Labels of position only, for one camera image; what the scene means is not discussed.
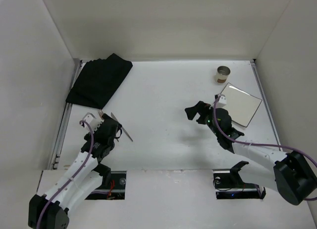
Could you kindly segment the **white square plate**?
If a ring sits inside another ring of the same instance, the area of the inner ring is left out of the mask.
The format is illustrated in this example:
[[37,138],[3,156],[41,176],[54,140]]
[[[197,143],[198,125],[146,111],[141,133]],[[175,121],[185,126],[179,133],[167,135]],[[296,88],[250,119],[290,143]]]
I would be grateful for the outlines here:
[[224,106],[231,119],[248,127],[262,100],[228,83],[221,92],[225,96],[227,104]]

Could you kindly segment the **metal cup with cork band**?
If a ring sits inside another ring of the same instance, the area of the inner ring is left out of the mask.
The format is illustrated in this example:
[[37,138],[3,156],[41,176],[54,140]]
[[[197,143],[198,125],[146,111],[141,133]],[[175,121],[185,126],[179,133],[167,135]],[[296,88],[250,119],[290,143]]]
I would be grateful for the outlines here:
[[231,70],[227,66],[219,66],[216,70],[214,79],[217,83],[223,84],[227,81],[228,76],[230,75]]

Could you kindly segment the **black cloth placemat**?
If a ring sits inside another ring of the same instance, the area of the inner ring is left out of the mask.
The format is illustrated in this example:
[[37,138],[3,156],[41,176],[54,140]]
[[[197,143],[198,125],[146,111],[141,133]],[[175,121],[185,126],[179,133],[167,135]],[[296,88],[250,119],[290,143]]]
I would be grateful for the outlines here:
[[115,53],[107,59],[89,61],[81,70],[66,102],[103,109],[132,69],[131,61]]

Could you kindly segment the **copper fork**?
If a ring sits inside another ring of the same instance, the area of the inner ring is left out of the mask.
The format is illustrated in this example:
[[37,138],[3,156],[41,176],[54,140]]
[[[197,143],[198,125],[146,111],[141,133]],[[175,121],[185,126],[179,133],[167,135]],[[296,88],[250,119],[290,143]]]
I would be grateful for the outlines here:
[[99,117],[103,120],[104,118],[103,118],[103,111],[102,110],[98,110],[98,114],[99,114]]

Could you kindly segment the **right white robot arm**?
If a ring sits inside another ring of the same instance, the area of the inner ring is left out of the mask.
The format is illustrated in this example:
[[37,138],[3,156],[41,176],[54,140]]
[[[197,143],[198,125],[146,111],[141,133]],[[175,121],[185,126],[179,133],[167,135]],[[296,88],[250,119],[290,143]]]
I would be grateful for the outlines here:
[[309,196],[317,188],[317,177],[308,161],[314,165],[316,161],[293,147],[287,153],[279,151],[285,146],[248,141],[244,133],[232,126],[231,116],[224,109],[226,104],[226,97],[219,94],[213,104],[199,101],[185,108],[185,112],[188,120],[199,115],[197,123],[207,125],[223,149],[247,158],[230,169],[235,185],[250,183],[270,188],[292,205],[315,201]]

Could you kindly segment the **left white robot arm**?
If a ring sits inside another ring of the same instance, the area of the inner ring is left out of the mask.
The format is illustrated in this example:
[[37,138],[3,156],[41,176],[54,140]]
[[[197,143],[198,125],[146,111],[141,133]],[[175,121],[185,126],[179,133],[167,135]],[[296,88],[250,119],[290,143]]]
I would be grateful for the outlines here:
[[67,228],[72,212],[98,187],[115,187],[111,169],[101,162],[121,137],[122,125],[106,114],[98,122],[90,113],[80,125],[88,133],[76,159],[51,189],[35,194],[29,202],[28,226],[32,229]]

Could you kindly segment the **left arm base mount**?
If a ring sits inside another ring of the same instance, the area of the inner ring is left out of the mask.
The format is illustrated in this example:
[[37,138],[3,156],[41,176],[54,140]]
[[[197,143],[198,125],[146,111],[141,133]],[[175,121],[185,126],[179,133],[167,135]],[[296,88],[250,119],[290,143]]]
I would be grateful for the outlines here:
[[109,180],[92,191],[86,200],[124,200],[126,176],[126,171],[111,172]]

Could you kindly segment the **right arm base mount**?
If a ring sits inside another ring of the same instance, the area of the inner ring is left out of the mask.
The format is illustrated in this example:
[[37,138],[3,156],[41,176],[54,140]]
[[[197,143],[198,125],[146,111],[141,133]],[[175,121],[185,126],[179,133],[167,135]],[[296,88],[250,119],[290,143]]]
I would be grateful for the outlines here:
[[213,186],[218,200],[259,199],[266,196],[265,187],[244,183],[238,175],[230,170],[213,171]]

